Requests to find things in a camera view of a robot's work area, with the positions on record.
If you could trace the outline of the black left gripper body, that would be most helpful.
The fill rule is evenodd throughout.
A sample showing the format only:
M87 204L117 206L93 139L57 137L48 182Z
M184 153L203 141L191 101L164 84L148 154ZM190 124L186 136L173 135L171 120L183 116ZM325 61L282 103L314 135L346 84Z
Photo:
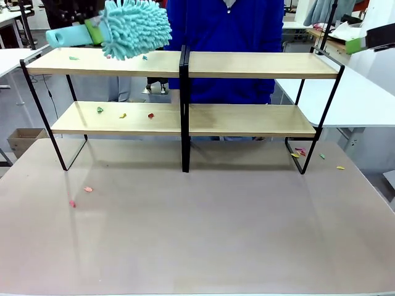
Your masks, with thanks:
M70 22L84 23L86 19L99 15L104 8L105 0L72 0L62 1L64 8L61 16Z

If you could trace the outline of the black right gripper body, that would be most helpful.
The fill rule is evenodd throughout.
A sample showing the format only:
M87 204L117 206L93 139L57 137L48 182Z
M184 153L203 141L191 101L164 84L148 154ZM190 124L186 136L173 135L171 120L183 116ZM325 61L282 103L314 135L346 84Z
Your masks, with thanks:
M395 26L381 26L367 30L365 45L367 49L384 51L394 48Z

